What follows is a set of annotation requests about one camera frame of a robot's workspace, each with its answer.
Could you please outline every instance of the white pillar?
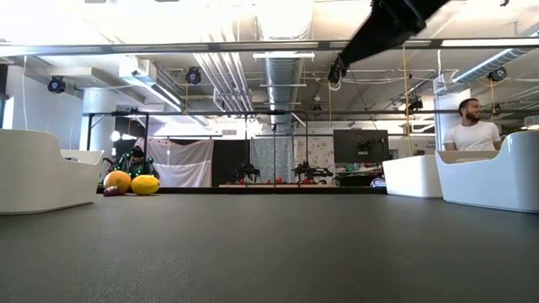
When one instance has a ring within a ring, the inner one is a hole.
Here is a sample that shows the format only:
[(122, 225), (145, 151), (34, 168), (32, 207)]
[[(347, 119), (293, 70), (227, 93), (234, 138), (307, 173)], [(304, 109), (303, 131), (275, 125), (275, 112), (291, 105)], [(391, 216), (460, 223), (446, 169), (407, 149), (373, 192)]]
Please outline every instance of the white pillar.
[[(458, 110), (460, 102), (470, 98), (470, 88), (466, 88), (457, 93), (436, 94), (435, 109), (454, 109)], [(459, 114), (435, 114), (435, 135), (436, 150), (443, 151), (444, 136), (446, 132), (459, 125), (462, 118)]]
[[(83, 97), (83, 113), (112, 112), (116, 110), (116, 99), (118, 96), (104, 89), (85, 89)], [(92, 118), (95, 125), (100, 119), (99, 115)], [(115, 130), (115, 117), (105, 116), (92, 128), (90, 141), (90, 151), (104, 151), (105, 157), (112, 157), (112, 147), (110, 134)], [(83, 117), (81, 124), (80, 150), (86, 150), (88, 139), (88, 117)]]

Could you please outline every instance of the security camera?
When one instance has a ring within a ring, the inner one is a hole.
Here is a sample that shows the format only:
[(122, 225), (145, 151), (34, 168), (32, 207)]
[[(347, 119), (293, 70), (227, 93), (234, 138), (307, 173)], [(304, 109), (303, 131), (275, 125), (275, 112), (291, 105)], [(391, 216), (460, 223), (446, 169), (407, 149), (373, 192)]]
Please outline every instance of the security camera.
[(199, 68), (194, 66), (190, 67), (187, 75), (185, 75), (185, 81), (191, 85), (196, 85), (200, 83), (201, 80), (202, 76), (200, 75)]
[(63, 81), (63, 76), (52, 76), (47, 89), (51, 93), (63, 93), (66, 91), (66, 83)]

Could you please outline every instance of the man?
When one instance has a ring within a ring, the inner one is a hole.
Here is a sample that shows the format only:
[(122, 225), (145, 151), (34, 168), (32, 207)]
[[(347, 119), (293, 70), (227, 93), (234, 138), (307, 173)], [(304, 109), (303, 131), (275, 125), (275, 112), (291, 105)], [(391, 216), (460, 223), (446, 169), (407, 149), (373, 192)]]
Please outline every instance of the man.
[(467, 98), (458, 106), (462, 122), (447, 131), (446, 151), (498, 151), (502, 146), (498, 127), (492, 122), (480, 121), (481, 104), (476, 98)]
[(159, 174), (153, 167), (153, 159), (149, 158), (144, 161), (144, 151), (139, 146), (134, 146), (131, 152), (128, 152), (120, 158), (120, 160), (114, 166), (114, 170), (121, 170), (132, 178), (139, 175), (153, 175), (155, 178), (159, 178)]

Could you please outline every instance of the gray floor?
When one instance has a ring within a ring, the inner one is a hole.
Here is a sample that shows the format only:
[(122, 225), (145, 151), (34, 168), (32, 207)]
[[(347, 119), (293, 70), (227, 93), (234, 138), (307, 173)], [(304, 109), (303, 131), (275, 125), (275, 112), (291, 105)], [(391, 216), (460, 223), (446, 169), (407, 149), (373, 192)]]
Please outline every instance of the gray floor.
[(537, 302), (539, 216), (384, 195), (0, 217), (0, 302)]

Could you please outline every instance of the backdrop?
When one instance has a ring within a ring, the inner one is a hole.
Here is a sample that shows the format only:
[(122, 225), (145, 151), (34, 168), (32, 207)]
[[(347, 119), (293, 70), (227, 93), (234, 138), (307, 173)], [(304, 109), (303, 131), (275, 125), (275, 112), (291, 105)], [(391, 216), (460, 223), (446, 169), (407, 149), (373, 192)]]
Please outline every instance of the backdrop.
[(213, 140), (181, 146), (167, 140), (148, 140), (147, 153), (162, 187), (211, 187)]

